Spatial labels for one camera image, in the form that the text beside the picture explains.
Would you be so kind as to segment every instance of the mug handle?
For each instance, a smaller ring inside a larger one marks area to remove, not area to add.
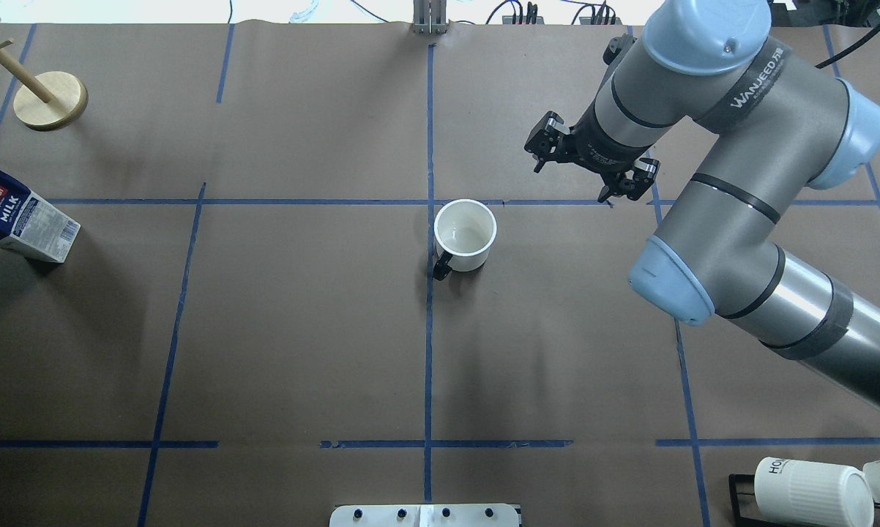
[[[433,279],[440,280],[446,279],[447,274],[452,271],[452,267],[450,267],[450,259],[453,258],[453,253],[443,253],[443,256],[437,259],[437,262],[433,265]]]

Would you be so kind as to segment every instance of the black cable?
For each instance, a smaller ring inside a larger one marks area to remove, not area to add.
[[[593,24],[593,26],[606,26],[606,24],[603,23],[603,20],[610,20],[610,11],[607,10],[607,7],[606,2],[600,4],[600,10],[597,11],[595,20],[590,20],[590,23]]]
[[[570,19],[571,26],[573,26],[573,24],[576,23],[577,17],[580,16],[580,13],[583,13],[583,10],[587,9],[587,7],[589,7],[589,9],[593,12],[593,14],[591,14],[591,18],[597,17],[597,6],[595,6],[595,4],[583,4],[583,6],[581,6],[580,9],[577,10],[577,14],[574,14],[573,18]]]
[[[489,13],[489,18],[486,19],[487,24],[493,20],[493,16],[496,16],[496,11],[498,11],[502,7],[504,7],[505,4],[511,4],[511,10],[512,10],[511,23],[517,23],[518,20],[521,20],[524,18],[524,7],[521,6],[521,3],[518,0],[504,0],[504,2],[502,2],[501,4],[498,4],[498,6],[496,6],[496,9],[494,9],[493,12]],[[515,13],[515,4],[518,4],[518,13],[517,14]]]
[[[828,67],[830,64],[834,64],[836,61],[841,60],[845,56],[848,56],[849,54],[853,53],[853,51],[859,49],[860,46],[867,43],[870,39],[872,39],[872,37],[876,36],[876,33],[879,33],[879,32],[880,32],[880,21],[878,24],[876,24],[876,27],[869,30],[869,33],[864,34],[864,36],[862,36],[862,39],[859,39],[856,42],[853,42],[851,47],[848,47],[844,51],[841,51],[840,53],[835,54],[835,56],[832,56],[831,58],[825,60],[824,62],[818,64],[818,66],[815,66],[815,67],[817,67],[817,69],[820,70],[822,67]]]
[[[376,19],[379,19],[379,20],[382,20],[382,21],[387,21],[387,20],[381,18],[379,15],[372,13],[372,11],[365,9],[365,6],[362,6],[362,4],[360,4],[359,2],[356,2],[356,0],[349,0],[349,2],[351,2],[352,4],[356,4],[356,7],[359,7],[360,10],[363,10],[363,11],[365,11],[367,14],[370,14],[370,15],[372,15],[373,17],[376,17]]]

